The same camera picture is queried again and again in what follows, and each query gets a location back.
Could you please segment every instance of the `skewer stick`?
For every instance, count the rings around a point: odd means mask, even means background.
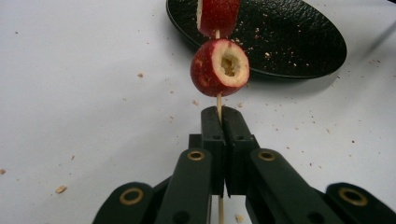
[[[215,38],[220,39],[220,30],[215,31]],[[217,108],[218,108],[218,115],[220,123],[222,121],[221,115],[221,92],[217,95]],[[221,195],[219,195],[219,224],[224,224],[224,201]]]

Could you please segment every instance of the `white tabletop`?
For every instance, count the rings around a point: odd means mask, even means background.
[[[253,78],[223,103],[312,187],[348,182],[396,210],[396,5],[307,2],[345,38],[345,64]],[[116,187],[171,175],[216,102],[191,83],[193,54],[164,0],[0,1],[0,223],[91,223]],[[243,197],[225,201],[235,215],[249,223]]]

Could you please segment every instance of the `red fruit skin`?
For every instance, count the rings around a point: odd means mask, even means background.
[[[220,37],[227,37],[236,25],[240,0],[202,0],[201,26],[198,30],[214,38],[216,30]]]
[[[248,59],[246,59],[245,73],[241,79],[242,83],[237,85],[226,85],[218,77],[215,72],[215,65],[213,64],[212,56],[215,53],[216,45],[220,41],[226,41],[227,45],[237,46],[235,43],[228,39],[211,39],[206,41],[195,53],[194,58],[191,62],[191,80],[195,87],[207,96],[216,97],[219,93],[221,96],[231,95],[239,91],[248,82],[249,68]],[[246,57],[245,53],[241,50],[243,57]]]

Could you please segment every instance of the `screw hole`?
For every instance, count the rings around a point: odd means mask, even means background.
[[[176,224],[185,224],[190,221],[190,214],[186,211],[179,211],[173,215],[173,221]]]
[[[344,201],[352,203],[356,206],[365,206],[368,203],[366,196],[355,189],[340,188],[338,190],[338,194]]]
[[[322,214],[318,213],[318,212],[311,212],[309,213],[307,216],[308,220],[311,223],[315,223],[315,224],[322,224],[324,223],[324,217]]]
[[[204,159],[205,154],[201,151],[192,151],[190,152],[187,157],[192,161],[201,161]]]
[[[140,203],[144,196],[144,192],[139,188],[126,189],[120,196],[120,203],[123,205],[134,205]]]
[[[263,161],[274,161],[276,156],[268,151],[259,152],[259,158]]]

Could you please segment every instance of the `brown crumb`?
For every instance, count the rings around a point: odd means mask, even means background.
[[[57,188],[57,189],[55,190],[55,192],[56,192],[57,194],[61,194],[61,193],[63,193],[65,190],[67,190],[67,186],[61,185],[59,188]]]
[[[235,215],[236,223],[242,223],[244,221],[244,217],[241,215]]]

